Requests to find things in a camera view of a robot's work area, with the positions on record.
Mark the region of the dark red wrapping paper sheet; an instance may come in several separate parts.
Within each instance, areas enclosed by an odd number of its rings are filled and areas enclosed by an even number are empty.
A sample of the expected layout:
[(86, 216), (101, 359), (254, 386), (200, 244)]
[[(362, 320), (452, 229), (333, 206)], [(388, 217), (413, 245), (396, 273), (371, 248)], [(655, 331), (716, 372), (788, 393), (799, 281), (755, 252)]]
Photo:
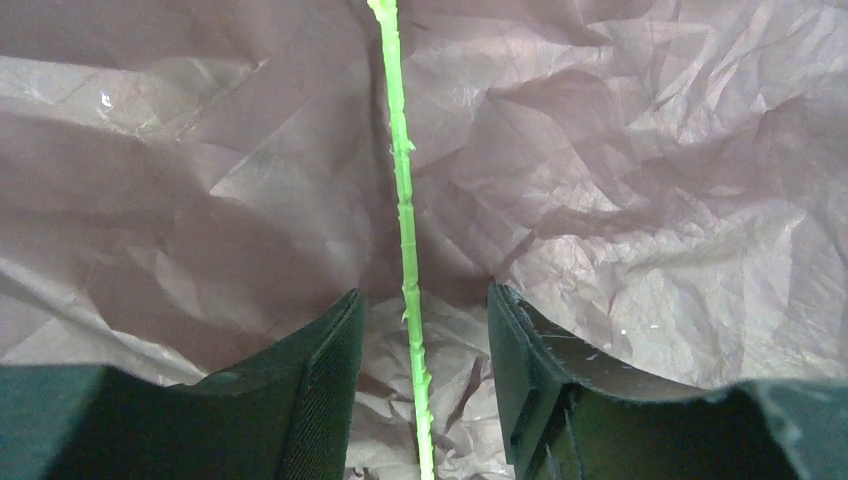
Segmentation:
[[(402, 1), (437, 475), (509, 479), (518, 290), (701, 388), (847, 374), (843, 1)], [(369, 302), (345, 475), (418, 475), (363, 1), (5, 1), (1, 360), (193, 383)]]

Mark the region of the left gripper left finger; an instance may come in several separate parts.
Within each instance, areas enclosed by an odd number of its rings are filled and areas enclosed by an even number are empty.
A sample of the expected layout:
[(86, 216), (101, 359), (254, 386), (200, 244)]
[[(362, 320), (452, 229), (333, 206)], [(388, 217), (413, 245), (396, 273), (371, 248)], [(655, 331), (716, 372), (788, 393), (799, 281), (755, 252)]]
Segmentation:
[(210, 401), (205, 479), (340, 479), (362, 362), (365, 300), (317, 319), (195, 385)]

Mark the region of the red paper flower bouquet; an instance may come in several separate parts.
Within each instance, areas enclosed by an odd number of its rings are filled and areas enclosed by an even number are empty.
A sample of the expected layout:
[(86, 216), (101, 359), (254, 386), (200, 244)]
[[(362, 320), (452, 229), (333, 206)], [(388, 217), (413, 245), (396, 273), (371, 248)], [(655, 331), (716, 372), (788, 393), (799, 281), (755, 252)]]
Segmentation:
[(396, 1), (368, 0), (367, 5), (378, 22), (381, 36), (382, 61), (384, 65), (389, 130), (391, 135), (391, 153), (398, 198), (397, 212), (402, 263), (402, 294), (405, 304), (402, 321), (407, 325), (419, 476), (423, 480), (434, 480), (436, 473), (432, 439), (433, 415), (430, 410), (429, 401), (429, 387), (432, 376), (426, 365), (426, 350), (424, 346), (415, 209), (413, 204), (414, 189), (410, 158), (415, 146), (408, 134), (405, 112), (406, 96), (402, 69), (399, 10)]

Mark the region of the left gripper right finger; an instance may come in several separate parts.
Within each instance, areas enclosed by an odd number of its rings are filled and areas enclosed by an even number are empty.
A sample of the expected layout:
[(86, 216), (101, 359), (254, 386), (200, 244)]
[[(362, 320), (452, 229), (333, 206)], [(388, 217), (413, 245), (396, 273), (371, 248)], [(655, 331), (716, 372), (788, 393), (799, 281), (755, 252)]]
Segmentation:
[(613, 357), (549, 320), (507, 285), (491, 283), (486, 306), (505, 454), (519, 479), (537, 473), (545, 445), (579, 392), (635, 402), (677, 401), (702, 392)]

